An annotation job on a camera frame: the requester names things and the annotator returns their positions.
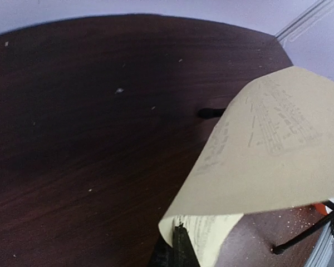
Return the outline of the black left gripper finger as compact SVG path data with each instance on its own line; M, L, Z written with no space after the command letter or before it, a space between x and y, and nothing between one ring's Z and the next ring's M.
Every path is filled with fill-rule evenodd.
M162 236L159 236L150 258L150 266L200 267L187 229L183 224L174 227L172 245L168 245Z

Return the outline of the yellow sheet music paper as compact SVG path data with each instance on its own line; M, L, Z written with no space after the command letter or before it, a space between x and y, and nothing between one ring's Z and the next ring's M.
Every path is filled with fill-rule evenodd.
M334 197L334 82L292 66L256 78L228 105L159 222L186 228L201 266L244 214Z

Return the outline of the black music stand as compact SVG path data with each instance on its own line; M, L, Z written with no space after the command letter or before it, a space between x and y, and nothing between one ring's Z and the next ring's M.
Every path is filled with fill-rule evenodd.
M220 118L225 112L226 108L202 108L197 112L199 118L208 120L211 118ZM284 253L289 248L300 243L302 240L306 239L320 228L324 227L326 224L331 223L334 226L334 203L330 200L323 202L325 207L328 207L331 212L324 216L321 220L312 225L309 229L295 236L293 239L287 241L284 244L273 246L271 252L275 255L280 255Z

